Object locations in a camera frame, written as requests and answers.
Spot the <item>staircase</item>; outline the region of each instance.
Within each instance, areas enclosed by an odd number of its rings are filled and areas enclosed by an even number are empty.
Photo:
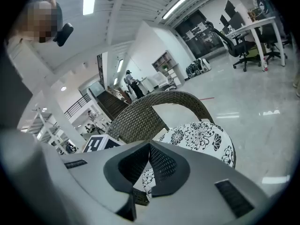
[[[116,98],[112,94],[107,91],[101,93],[97,99],[101,103],[101,105],[109,112],[112,120],[116,119],[117,116],[128,106],[127,103],[121,101]]]

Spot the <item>office chair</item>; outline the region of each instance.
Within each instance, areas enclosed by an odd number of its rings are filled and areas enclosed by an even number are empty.
[[[269,60],[274,57],[281,58],[280,52],[275,52],[274,47],[277,48],[275,43],[277,43],[277,38],[273,29],[272,24],[266,24],[262,26],[262,32],[260,32],[259,28],[255,28],[256,33],[258,35],[261,43],[267,44],[267,48],[271,50],[271,52],[264,53],[264,56],[268,56],[266,59],[266,63],[269,64]]]
[[[206,24],[208,25],[209,29],[213,32],[215,32],[216,34],[218,34],[222,39],[223,39],[223,43],[228,47],[228,52],[230,55],[232,55],[233,57],[238,57],[238,56],[243,56],[242,59],[240,59],[238,62],[236,62],[235,64],[233,64],[233,68],[236,69],[236,65],[240,64],[240,63],[244,63],[244,72],[247,71],[247,61],[257,61],[259,62],[258,66],[261,66],[260,63],[260,58],[259,55],[255,56],[255,57],[246,57],[247,55],[249,55],[249,49],[254,47],[256,45],[255,42],[249,42],[245,40],[245,36],[246,34],[243,35],[236,35],[233,37],[233,39],[236,40],[237,44],[234,45],[233,42],[227,38],[224,34],[222,34],[221,32],[219,32],[217,29],[214,28],[214,25],[209,22],[206,21]]]

